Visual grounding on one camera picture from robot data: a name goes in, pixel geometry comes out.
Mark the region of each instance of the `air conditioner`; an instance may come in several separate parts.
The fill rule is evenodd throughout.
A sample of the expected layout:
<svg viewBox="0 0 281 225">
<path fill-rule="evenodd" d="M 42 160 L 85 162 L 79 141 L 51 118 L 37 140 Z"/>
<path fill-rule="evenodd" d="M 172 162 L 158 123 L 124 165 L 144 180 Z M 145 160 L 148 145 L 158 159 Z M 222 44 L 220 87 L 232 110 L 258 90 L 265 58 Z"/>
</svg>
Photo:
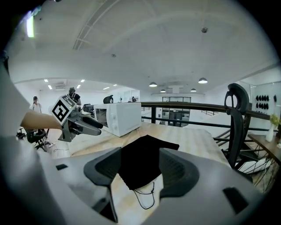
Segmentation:
<svg viewBox="0 0 281 225">
<path fill-rule="evenodd" d="M 56 87 L 56 91 L 64 91 L 65 87 Z"/>
</svg>

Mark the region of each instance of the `chair backrest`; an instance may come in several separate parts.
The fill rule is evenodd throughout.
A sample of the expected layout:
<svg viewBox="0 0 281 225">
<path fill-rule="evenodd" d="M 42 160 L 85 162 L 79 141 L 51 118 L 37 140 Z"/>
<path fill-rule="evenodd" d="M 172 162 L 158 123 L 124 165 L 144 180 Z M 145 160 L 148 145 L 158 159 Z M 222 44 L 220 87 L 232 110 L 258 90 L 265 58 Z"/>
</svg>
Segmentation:
<svg viewBox="0 0 281 225">
<path fill-rule="evenodd" d="M 231 130 L 230 130 L 230 141 L 228 153 L 226 155 L 227 160 L 232 168 L 235 167 L 235 163 L 237 161 L 238 155 L 241 150 L 241 146 L 243 143 L 243 137 L 245 136 L 244 129 L 244 120 L 242 115 L 249 110 L 249 96 L 245 89 L 239 84 L 232 83 L 228 85 L 229 91 L 227 92 L 224 99 L 224 106 L 227 109 L 227 114 L 231 116 Z M 228 107 L 226 104 L 227 97 L 231 97 L 232 99 L 232 107 Z M 233 106 L 233 96 L 237 99 L 237 105 L 234 108 Z"/>
<path fill-rule="evenodd" d="M 30 130 L 30 129 L 26 129 L 26 137 L 27 137 L 27 141 L 29 143 L 34 143 L 34 142 L 38 142 L 40 139 L 44 138 L 46 136 L 46 132 L 42 131 L 39 134 L 34 134 L 34 130 Z"/>
</svg>

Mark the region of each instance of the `white vase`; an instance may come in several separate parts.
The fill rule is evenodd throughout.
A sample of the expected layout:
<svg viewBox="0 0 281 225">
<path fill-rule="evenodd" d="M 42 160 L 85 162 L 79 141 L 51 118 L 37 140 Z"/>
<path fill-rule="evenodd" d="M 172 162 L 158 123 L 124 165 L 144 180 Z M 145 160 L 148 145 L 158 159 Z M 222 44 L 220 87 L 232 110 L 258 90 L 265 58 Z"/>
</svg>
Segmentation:
<svg viewBox="0 0 281 225">
<path fill-rule="evenodd" d="M 265 137 L 265 139 L 268 141 L 268 142 L 271 142 L 272 139 L 273 139 L 273 131 L 274 131 L 274 125 L 272 124 L 268 133 L 267 133 L 267 136 Z"/>
</svg>

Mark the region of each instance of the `man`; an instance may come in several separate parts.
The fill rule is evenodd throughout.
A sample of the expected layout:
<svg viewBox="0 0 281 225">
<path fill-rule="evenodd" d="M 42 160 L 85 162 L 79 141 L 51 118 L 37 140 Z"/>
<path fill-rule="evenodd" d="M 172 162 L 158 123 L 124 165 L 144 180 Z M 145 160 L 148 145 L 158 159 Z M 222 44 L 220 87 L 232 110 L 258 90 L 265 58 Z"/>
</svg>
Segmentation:
<svg viewBox="0 0 281 225">
<path fill-rule="evenodd" d="M 73 101 L 77 103 L 77 105 L 82 105 L 80 100 L 80 95 L 75 93 L 75 88 L 71 87 L 67 94 Z"/>
</svg>

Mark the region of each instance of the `human arm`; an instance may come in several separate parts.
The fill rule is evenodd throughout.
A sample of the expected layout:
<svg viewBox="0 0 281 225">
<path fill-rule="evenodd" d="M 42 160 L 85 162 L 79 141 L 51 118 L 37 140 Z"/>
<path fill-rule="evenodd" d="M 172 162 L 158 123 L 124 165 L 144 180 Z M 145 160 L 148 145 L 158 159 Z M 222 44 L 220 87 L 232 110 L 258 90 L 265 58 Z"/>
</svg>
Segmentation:
<svg viewBox="0 0 281 225">
<path fill-rule="evenodd" d="M 62 129 L 60 123 L 53 116 L 32 110 L 27 111 L 21 126 L 27 129 Z"/>
</svg>

